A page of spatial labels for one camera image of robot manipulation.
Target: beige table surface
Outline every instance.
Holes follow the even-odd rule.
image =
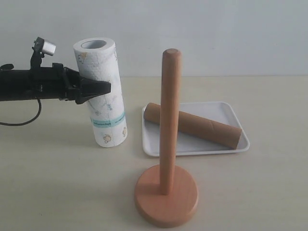
[[[43,100],[42,115],[0,126],[0,230],[157,230],[137,213],[137,178],[158,163],[141,145],[141,109],[160,102],[160,78],[122,79],[128,138],[94,140],[86,105]],[[308,230],[308,77],[183,78],[181,103],[225,101],[251,142],[240,154],[178,157],[195,177],[199,206],[173,230]],[[0,103],[22,122],[35,101]]]

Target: paper towel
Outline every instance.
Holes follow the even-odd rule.
[[[87,101],[96,142],[114,147],[127,137],[127,126],[115,42],[110,38],[85,39],[74,44],[81,76],[111,83],[111,92]]]

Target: white tray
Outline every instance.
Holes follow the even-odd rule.
[[[143,150],[150,156],[159,156],[159,125],[143,118],[145,107],[142,109],[142,145]],[[242,129],[237,149],[231,149],[221,144],[206,141],[182,132],[178,133],[177,156],[226,154],[247,151],[250,143],[237,119],[233,109],[225,102],[180,103],[180,111],[212,119]]]

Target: paper towel holder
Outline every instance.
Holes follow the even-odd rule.
[[[150,223],[172,228],[196,212],[198,188],[185,169],[175,165],[179,119],[181,52],[168,49],[162,58],[159,165],[139,177],[134,192],[139,213]]]

